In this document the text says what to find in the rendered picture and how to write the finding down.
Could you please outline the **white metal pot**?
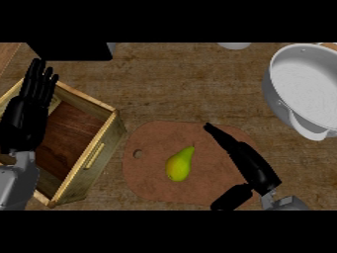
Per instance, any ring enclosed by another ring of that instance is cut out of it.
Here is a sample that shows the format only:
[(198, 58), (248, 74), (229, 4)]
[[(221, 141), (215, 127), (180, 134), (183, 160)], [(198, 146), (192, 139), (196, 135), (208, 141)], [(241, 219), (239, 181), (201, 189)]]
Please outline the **white metal pot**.
[(261, 81), (269, 108), (309, 140), (337, 136), (337, 42), (294, 43), (272, 56)]

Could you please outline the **open wooden drawer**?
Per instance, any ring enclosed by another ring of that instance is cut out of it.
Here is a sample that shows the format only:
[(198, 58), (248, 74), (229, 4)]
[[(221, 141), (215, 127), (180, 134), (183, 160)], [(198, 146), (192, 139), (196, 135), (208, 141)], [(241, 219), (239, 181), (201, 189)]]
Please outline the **open wooden drawer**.
[(57, 83), (44, 140), (35, 149), (34, 197), (47, 207), (85, 198), (124, 133), (116, 109)]

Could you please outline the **black appliance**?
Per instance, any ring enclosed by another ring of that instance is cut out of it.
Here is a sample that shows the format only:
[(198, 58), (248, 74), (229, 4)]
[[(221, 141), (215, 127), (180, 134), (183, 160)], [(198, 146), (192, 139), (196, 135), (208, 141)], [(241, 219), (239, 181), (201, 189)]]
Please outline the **black appliance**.
[(109, 61), (112, 42), (28, 42), (31, 50), (45, 61)]

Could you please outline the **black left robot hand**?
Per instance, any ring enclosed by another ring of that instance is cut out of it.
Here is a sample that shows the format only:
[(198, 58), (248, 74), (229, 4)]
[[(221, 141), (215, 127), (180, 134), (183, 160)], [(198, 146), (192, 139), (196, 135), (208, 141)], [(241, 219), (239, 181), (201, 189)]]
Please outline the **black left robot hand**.
[(34, 151), (42, 142), (48, 106), (57, 75), (45, 62), (34, 58), (19, 94), (10, 99), (0, 120), (0, 153)]

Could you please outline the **brown cutting board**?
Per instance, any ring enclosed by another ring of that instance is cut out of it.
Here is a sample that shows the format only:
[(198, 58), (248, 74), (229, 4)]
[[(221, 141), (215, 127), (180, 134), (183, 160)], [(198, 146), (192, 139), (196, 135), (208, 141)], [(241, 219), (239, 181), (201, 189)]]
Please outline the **brown cutting board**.
[[(204, 123), (153, 121), (131, 133), (122, 157), (122, 173), (133, 193), (152, 201), (210, 206), (227, 189), (245, 182)], [(193, 147), (190, 171), (181, 182), (165, 173), (165, 161)]]

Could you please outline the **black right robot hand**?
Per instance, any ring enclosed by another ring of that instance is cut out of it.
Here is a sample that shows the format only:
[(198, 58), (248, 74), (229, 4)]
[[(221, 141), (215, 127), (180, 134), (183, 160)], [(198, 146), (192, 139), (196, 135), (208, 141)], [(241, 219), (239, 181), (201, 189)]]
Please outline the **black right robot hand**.
[(238, 141), (212, 124), (205, 124), (202, 128), (226, 151), (245, 179), (245, 183), (232, 186), (210, 205), (212, 211), (232, 211), (252, 197), (252, 193), (266, 196), (280, 184), (280, 179), (269, 162), (246, 142)]

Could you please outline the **pale grey round object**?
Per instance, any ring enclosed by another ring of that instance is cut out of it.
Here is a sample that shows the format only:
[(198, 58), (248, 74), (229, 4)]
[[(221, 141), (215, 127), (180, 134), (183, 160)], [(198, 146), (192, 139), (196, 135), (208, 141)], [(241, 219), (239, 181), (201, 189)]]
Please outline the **pale grey round object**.
[(223, 48), (226, 49), (235, 49), (235, 50), (239, 50), (239, 49), (244, 49), (249, 46), (249, 42), (218, 42), (217, 43)]

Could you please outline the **green yellow pear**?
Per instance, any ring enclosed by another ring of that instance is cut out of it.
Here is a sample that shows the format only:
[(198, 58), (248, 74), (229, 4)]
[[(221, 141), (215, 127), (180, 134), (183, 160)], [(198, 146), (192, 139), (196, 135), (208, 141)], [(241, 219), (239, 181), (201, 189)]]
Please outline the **green yellow pear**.
[(180, 182), (187, 177), (190, 171), (190, 158), (193, 154), (193, 147), (183, 148), (165, 162), (165, 174), (168, 179), (174, 182)]

